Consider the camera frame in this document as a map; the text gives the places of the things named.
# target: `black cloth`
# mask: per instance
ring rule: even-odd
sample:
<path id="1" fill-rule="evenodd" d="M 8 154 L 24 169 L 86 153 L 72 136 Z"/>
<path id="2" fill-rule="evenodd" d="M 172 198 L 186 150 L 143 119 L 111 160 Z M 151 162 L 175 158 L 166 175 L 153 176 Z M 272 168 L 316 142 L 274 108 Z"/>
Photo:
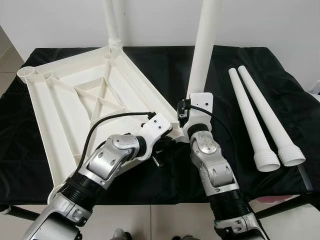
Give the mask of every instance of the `black cloth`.
<path id="1" fill-rule="evenodd" d="M 24 64 L 38 66 L 94 48 L 37 48 Z M 125 53 L 150 82 L 176 108 L 186 96 L 194 47 L 124 47 Z M 298 145 L 306 162 L 302 164 L 314 192 L 320 190 L 320 104 L 306 93 L 265 47 L 215 46 L 205 90 L 214 95 L 214 114 L 230 129 L 212 120 L 214 139 L 236 175 L 248 199 L 306 193 L 296 166 L 259 172 L 252 145 L 228 75 L 228 69 L 245 65 Z M 50 169 L 39 133 L 27 86 L 18 77 L 0 99 L 0 203 L 42 204 L 52 190 Z M 277 148 L 256 111 L 272 150 Z M 190 160 L 190 147 L 178 143 L 159 154 L 164 166 L 152 160 L 117 177 L 101 204 L 176 204 L 207 202 L 197 168 Z"/>

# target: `white wall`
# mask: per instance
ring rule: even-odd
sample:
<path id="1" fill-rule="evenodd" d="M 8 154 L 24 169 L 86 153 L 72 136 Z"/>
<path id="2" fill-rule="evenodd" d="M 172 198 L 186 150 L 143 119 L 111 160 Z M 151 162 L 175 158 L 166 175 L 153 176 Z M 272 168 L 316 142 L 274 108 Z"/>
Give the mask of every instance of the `white wall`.
<path id="1" fill-rule="evenodd" d="M 12 46 L 9 38 L 5 34 L 4 30 L 0 26 L 0 58 L 5 52 Z"/>
<path id="2" fill-rule="evenodd" d="M 117 0 L 125 46 L 194 45 L 200 0 Z M 101 0 L 2 0 L 0 25 L 26 60 L 34 48 L 99 47 Z M 319 0 L 223 0 L 216 44 L 268 47 L 307 90 L 320 79 Z"/>

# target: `tile floor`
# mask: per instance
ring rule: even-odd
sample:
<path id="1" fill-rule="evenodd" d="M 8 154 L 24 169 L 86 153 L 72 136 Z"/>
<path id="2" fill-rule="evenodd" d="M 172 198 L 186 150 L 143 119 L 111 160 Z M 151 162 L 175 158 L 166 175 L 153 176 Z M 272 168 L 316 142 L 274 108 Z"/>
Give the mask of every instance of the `tile floor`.
<path id="1" fill-rule="evenodd" d="M 13 48 L 0 64 L 0 95 L 12 80 L 23 60 Z M 256 200 L 255 211 L 269 207 Z M 28 205 L 26 209 L 40 213 L 45 206 Z M 201 240 L 218 240 L 213 229 L 214 216 L 208 203 L 177 205 L 96 206 L 94 214 L 81 229 L 84 240 L 108 240 L 115 228 L 123 228 L 134 240 L 171 240 L 173 236 L 192 234 Z M 303 206 L 261 220 L 272 240 L 319 240 L 320 212 Z M 0 239 L 19 240 L 31 221 L 0 215 Z"/>

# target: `white mounting plate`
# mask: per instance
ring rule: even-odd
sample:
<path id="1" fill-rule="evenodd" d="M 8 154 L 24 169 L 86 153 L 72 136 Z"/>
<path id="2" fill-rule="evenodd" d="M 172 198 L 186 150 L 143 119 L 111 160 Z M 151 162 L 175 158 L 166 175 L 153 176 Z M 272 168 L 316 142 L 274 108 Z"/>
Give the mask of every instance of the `white mounting plate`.
<path id="1" fill-rule="evenodd" d="M 181 141 L 176 111 L 121 48 L 102 47 L 36 67 L 18 76 L 27 84 L 48 159 L 53 192 L 76 169 L 91 126 L 108 115 L 161 113 L 171 124 L 170 137 Z M 137 134 L 146 116 L 125 116 L 102 123 L 87 154 L 112 134 Z M 133 160 L 122 172 L 140 161 Z"/>

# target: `robotic arm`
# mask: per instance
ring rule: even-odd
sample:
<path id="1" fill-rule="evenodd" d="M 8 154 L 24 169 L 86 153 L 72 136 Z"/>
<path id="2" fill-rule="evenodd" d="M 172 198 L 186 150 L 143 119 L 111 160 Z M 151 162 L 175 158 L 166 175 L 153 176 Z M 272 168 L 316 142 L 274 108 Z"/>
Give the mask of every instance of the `robotic arm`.
<path id="1" fill-rule="evenodd" d="M 223 240 L 267 240 L 249 204 L 241 197 L 239 185 L 219 144 L 211 134 L 213 95 L 192 93 L 178 104 L 178 118 L 190 139 L 191 160 L 214 213 L 214 229 Z"/>
<path id="2" fill-rule="evenodd" d="M 146 122 L 140 133 L 111 135 L 103 147 L 66 180 L 23 236 L 23 240 L 81 240 L 76 226 L 90 218 L 97 201 L 117 176 L 122 165 L 134 158 L 150 158 L 154 144 L 171 130 L 171 124 L 157 114 Z"/>

